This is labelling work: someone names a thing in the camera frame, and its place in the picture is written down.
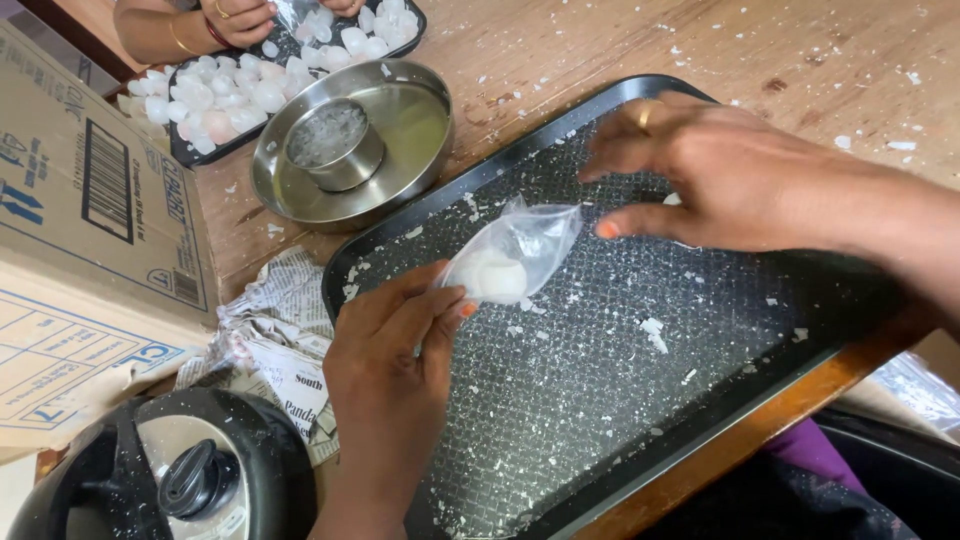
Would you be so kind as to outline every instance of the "fingernail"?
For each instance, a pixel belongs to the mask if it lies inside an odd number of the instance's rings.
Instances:
[[[620,236],[620,230],[610,221],[601,221],[598,223],[596,232],[597,236],[607,238],[608,240]]]
[[[473,302],[471,302],[466,306],[463,306],[460,308],[460,316],[466,319],[467,317],[470,317],[470,315],[472,315],[473,313],[476,313],[476,310],[477,310],[477,304],[474,304]]]

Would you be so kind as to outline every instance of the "small steel container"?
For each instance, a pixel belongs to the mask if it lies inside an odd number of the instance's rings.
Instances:
[[[307,122],[314,115],[321,113],[325,108],[343,105],[344,103],[349,103],[351,107],[363,112],[364,132],[360,135],[356,144],[347,149],[347,152],[339,158],[323,165],[302,167],[294,163],[290,157],[291,139],[293,139],[298,132],[309,129]],[[290,130],[284,143],[284,156],[290,162],[291,166],[306,172],[308,178],[320,189],[334,192],[346,191],[366,182],[380,166],[385,151],[386,147],[383,144],[383,140],[380,138],[380,135],[377,134],[376,128],[373,127],[370,117],[367,116],[367,112],[363,106],[357,101],[346,97],[331,99],[313,109],[309,114],[306,114]]]

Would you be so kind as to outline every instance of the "red bangle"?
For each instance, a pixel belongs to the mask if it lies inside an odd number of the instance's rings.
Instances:
[[[204,22],[206,23],[207,30],[210,31],[210,35],[217,40],[217,43],[220,43],[227,49],[233,48],[233,45],[230,45],[229,42],[226,39],[224,39],[224,37],[221,36],[219,32],[217,32],[217,29],[213,28],[213,25],[210,24],[210,19],[204,17]]]

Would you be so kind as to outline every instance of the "barcode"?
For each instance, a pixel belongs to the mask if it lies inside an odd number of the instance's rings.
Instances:
[[[174,294],[177,298],[197,305],[200,303],[200,292],[197,290],[197,280],[186,274],[174,270]]]
[[[130,150],[93,120],[86,120],[84,221],[133,244]]]

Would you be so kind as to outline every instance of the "black knob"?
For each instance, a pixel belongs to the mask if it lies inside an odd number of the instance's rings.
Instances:
[[[239,480],[236,456],[205,439],[174,460],[160,481],[157,503],[170,517],[201,520],[233,498]]]

